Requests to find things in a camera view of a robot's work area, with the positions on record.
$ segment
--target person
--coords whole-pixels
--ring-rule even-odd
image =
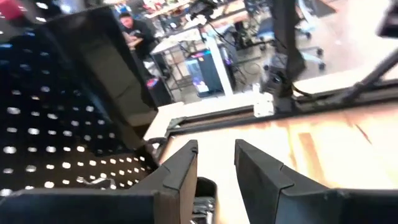
[[[136,53],[141,60],[150,58],[150,52],[156,47],[156,38],[145,22],[133,19],[130,13],[123,12],[119,15],[121,24],[123,25],[124,35],[129,36],[129,40],[133,41],[142,38],[142,42],[136,46]],[[163,76],[170,78],[169,70],[166,62],[161,54],[153,56],[158,64]]]

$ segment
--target perforated metal panel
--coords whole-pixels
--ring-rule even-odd
[[[20,189],[128,189],[152,172],[75,77],[56,46],[31,27],[0,44],[0,196]]]

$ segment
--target black frame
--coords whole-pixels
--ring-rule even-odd
[[[155,138],[160,143],[153,155],[156,161],[162,157],[164,149],[167,147],[169,139],[172,136],[181,134],[197,133],[202,131],[211,131],[214,129],[229,128],[233,126],[241,126],[247,124],[260,123],[265,121],[274,121],[291,117],[299,117],[316,113],[324,113],[328,111],[344,110],[356,108],[360,106],[377,105],[381,103],[389,103],[398,101],[398,79],[388,80],[375,83],[368,91],[362,93],[356,100],[348,103],[330,103],[328,100],[336,94],[347,91],[348,88],[341,88],[332,91],[325,91],[313,94],[313,98],[299,96],[296,102],[300,105],[300,111],[294,111],[284,114],[273,114],[264,117],[255,117],[253,105],[233,108],[223,111],[216,111],[196,116],[185,116],[174,118],[170,121],[165,136]],[[222,121],[212,121],[214,119],[227,118]]]

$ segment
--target concrete floor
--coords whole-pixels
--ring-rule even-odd
[[[301,74],[299,80],[343,72],[364,65],[377,65],[398,46],[398,40],[383,39],[376,34],[389,3],[389,0],[380,0],[377,3],[374,0],[331,1],[329,5],[334,7],[337,13],[320,19],[317,29],[312,32],[311,40],[303,37],[297,39],[299,48],[319,46],[324,50],[326,69],[319,71],[317,64],[309,62],[307,70]],[[239,52],[239,56],[244,59],[257,56],[261,56],[261,59],[241,66],[247,82],[245,85],[240,83],[237,92],[249,90],[250,84],[258,81],[263,73],[262,66],[270,55],[272,47],[265,52],[261,52],[259,47]],[[183,59],[178,53],[176,58]],[[184,64],[181,63],[179,67],[184,75],[188,74]],[[176,69],[174,73],[180,78]],[[172,93],[176,101],[193,103],[203,100],[197,97],[193,86],[183,88],[181,91],[174,90]]]

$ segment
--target workbench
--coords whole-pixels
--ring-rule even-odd
[[[316,93],[351,86],[371,67],[296,82]],[[395,69],[384,79],[398,78]],[[242,93],[159,108],[144,139],[162,137],[172,118],[252,105],[255,93]],[[397,189],[398,102],[269,121],[172,137],[160,163],[190,139],[199,146],[198,176],[218,186],[217,223],[249,223],[234,166],[235,139],[243,139],[288,167],[330,188]]]

